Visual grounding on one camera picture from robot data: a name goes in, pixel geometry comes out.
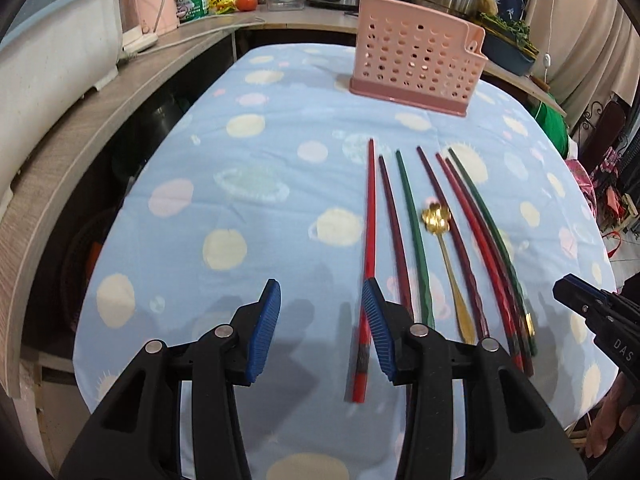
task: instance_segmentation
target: tablecloth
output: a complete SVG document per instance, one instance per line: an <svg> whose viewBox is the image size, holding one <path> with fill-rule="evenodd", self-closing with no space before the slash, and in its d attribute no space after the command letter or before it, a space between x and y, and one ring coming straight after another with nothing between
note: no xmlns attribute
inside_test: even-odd
<svg viewBox="0 0 640 480"><path fill-rule="evenodd" d="M254 478L393 478L404 391L386 380L373 351L366 403L344 400L360 309L369 138L389 168L412 292L415 259L393 154L401 150L421 209L434 191L415 152L420 145L466 240L491 334L506 348L473 235L434 159L453 146L532 302L540 348L533 383L563 425L610 387L615 366L584 321L553 299L552 285L572 272L614 290L614 277L582 193L533 118L482 81L466 118L352 95L353 57L353 48L337 45L253 50L162 143L116 218L84 300L74 367L91 410L146 341L195 340L229 322L275 278L282 310L266 368L251 388L237 389ZM376 277L386 298L397 301L379 176L377 189ZM459 340L438 241L426 232L422 238L436 328ZM193 477L188 386L181 446L183 474ZM454 387L455 478L463 471L465 431L462 386Z"/></svg>

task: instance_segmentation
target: tomato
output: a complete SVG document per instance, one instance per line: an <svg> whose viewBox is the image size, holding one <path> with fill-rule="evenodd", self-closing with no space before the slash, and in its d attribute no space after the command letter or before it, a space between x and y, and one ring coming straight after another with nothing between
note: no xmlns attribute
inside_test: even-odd
<svg viewBox="0 0 640 480"><path fill-rule="evenodd" d="M255 10L257 6L258 0L236 0L238 10Z"/></svg>

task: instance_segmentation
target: pink basket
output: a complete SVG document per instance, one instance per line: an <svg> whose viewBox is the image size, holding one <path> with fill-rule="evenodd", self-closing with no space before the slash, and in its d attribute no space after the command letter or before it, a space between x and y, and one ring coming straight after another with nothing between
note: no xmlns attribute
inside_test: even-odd
<svg viewBox="0 0 640 480"><path fill-rule="evenodd" d="M466 116L484 28L397 0L360 0L354 94Z"/></svg>

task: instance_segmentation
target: wooden countertop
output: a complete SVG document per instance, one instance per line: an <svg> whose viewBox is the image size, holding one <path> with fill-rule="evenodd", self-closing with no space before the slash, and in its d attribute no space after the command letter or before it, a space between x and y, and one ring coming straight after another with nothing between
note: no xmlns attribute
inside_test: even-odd
<svg viewBox="0 0 640 480"><path fill-rule="evenodd" d="M71 192L125 120L178 70L231 34L230 28L220 30L231 25L355 34L358 20L341 11L307 7L302 12L256 10L189 23L163 36L158 46L197 38L132 60L101 92L77 102L56 123L23 167L0 222L0 383L10 396L20 396L20 345L31 284ZM491 62L485 71L557 107L528 78Z"/></svg>

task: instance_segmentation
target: human hand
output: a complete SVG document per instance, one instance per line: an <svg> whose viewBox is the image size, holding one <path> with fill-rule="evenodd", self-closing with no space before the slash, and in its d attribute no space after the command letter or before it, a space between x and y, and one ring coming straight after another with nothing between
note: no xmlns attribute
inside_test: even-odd
<svg viewBox="0 0 640 480"><path fill-rule="evenodd" d="M602 408L598 412L593 424L587 433L585 453L587 458L597 458L607 449L607 441L616 425L619 424L623 431L631 429L640 414L640 406L626 406L625 399L622 399L627 386L627 378L624 374L619 374L605 396Z"/></svg>

